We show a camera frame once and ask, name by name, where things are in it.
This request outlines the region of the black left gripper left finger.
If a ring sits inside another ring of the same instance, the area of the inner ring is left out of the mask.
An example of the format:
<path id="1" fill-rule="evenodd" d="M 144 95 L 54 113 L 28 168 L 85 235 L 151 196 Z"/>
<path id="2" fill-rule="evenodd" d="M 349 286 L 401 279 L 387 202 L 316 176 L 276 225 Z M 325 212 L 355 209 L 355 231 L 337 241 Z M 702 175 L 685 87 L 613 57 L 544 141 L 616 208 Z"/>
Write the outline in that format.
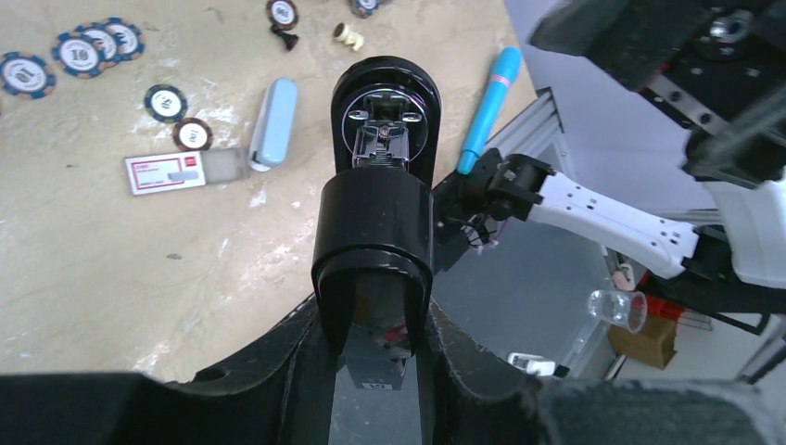
<path id="1" fill-rule="evenodd" d="M 5 444 L 324 444 L 336 357 L 315 298 L 185 383 L 136 373 L 5 375 Z"/>

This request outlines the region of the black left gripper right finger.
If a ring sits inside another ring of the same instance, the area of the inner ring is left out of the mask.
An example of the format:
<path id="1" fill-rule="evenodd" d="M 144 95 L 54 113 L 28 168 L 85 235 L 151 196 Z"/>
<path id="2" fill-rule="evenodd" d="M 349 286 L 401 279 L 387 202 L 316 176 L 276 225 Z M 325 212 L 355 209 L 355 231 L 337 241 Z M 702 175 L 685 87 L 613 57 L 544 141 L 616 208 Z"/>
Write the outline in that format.
<path id="1" fill-rule="evenodd" d="M 781 444 L 749 385 L 527 375 L 432 303 L 417 355 L 426 444 Z"/>

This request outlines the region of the black stapler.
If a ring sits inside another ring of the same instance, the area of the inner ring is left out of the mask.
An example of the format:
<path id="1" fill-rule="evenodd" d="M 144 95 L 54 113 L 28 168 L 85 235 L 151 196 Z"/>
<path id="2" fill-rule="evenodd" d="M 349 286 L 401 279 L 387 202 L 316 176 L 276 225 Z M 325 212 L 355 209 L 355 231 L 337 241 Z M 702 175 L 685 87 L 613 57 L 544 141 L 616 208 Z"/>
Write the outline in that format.
<path id="1" fill-rule="evenodd" d="M 356 388 L 398 390 L 434 278 L 440 95 L 410 60 L 368 57 L 340 76 L 330 116 L 336 173 L 311 266 L 323 331 Z"/>

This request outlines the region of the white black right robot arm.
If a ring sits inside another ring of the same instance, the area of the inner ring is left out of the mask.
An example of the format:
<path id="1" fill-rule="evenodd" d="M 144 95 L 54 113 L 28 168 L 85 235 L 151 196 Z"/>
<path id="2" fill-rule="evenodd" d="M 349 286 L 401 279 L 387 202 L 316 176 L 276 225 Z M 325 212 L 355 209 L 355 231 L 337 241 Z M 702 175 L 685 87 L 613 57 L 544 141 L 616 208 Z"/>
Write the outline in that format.
<path id="1" fill-rule="evenodd" d="M 727 322 L 785 312 L 785 5 L 781 1 L 561 1 L 530 35 L 583 57 L 691 135 L 683 171 L 720 223 L 638 210 L 523 154 L 471 145 L 436 189 L 437 233 L 488 241 L 490 220 L 559 227 L 630 257 L 640 290 Z"/>

